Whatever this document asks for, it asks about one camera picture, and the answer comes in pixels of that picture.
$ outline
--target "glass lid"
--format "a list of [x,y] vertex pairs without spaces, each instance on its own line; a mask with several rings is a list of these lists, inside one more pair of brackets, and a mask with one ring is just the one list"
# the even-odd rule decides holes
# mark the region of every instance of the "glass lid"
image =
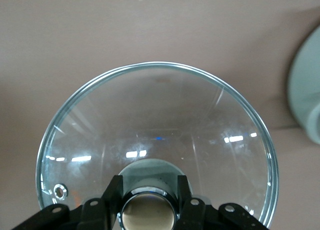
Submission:
[[169,62],[111,70],[67,100],[39,149],[40,207],[74,209],[101,197],[114,175],[142,159],[177,166],[214,208],[237,203],[270,225],[278,165],[264,123],[222,80]]

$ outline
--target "glass surface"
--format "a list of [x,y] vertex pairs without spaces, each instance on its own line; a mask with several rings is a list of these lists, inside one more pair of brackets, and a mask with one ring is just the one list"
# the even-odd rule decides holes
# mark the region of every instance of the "glass surface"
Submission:
[[[265,125],[225,82],[167,62],[109,71],[64,104],[40,146],[39,204],[74,209],[100,197],[113,175],[144,158],[179,167],[193,193],[215,208],[238,203],[269,226],[278,166]],[[67,190],[64,196],[57,185]]]

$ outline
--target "transparent glass lid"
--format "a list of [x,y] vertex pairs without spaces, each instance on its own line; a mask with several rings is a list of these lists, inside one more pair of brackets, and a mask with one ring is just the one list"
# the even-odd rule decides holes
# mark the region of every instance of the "transparent glass lid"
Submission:
[[213,207],[238,203],[269,226],[278,166],[262,120],[222,80],[168,62],[106,72],[62,106],[38,154],[39,204],[74,209],[141,159],[170,162]]

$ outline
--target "beige table surface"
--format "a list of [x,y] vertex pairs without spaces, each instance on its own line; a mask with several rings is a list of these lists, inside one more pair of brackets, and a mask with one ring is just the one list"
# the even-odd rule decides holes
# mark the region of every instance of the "beige table surface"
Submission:
[[320,226],[320,146],[292,118],[286,79],[320,23],[320,0],[0,0],[0,229],[39,210],[43,133],[84,83],[115,67],[172,61],[236,88],[273,138],[273,230]]

